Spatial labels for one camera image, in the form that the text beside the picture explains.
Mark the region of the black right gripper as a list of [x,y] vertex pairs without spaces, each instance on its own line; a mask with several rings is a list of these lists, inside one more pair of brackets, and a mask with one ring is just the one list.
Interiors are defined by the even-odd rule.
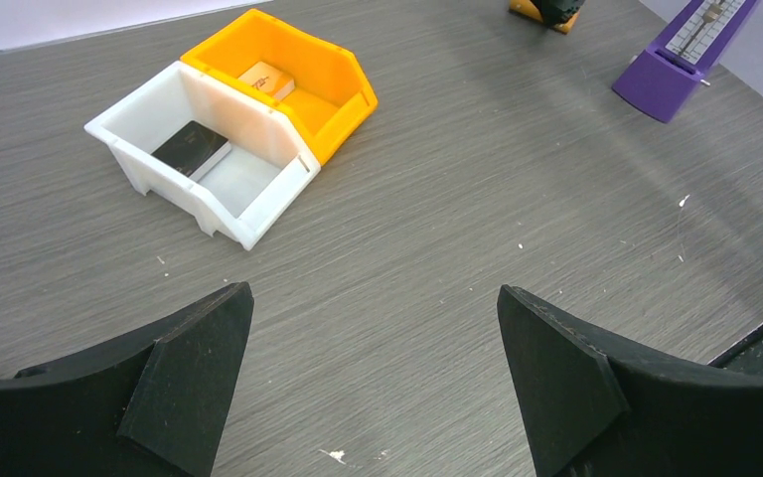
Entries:
[[553,27],[569,23],[584,5],[584,0],[533,0],[544,25]]

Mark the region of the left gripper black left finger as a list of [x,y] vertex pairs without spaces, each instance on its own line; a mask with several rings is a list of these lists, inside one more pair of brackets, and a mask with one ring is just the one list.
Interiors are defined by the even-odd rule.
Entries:
[[0,380],[0,476],[208,476],[254,299],[235,282]]

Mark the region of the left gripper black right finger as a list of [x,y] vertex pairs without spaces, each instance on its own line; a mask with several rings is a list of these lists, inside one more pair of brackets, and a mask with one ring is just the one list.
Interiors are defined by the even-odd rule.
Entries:
[[498,319],[539,476],[763,476],[763,377],[674,357],[504,285]]

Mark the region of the orange card holder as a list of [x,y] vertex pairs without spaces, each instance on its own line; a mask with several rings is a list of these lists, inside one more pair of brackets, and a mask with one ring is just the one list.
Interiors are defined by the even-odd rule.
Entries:
[[585,0],[510,0],[509,9],[568,34],[584,4]]

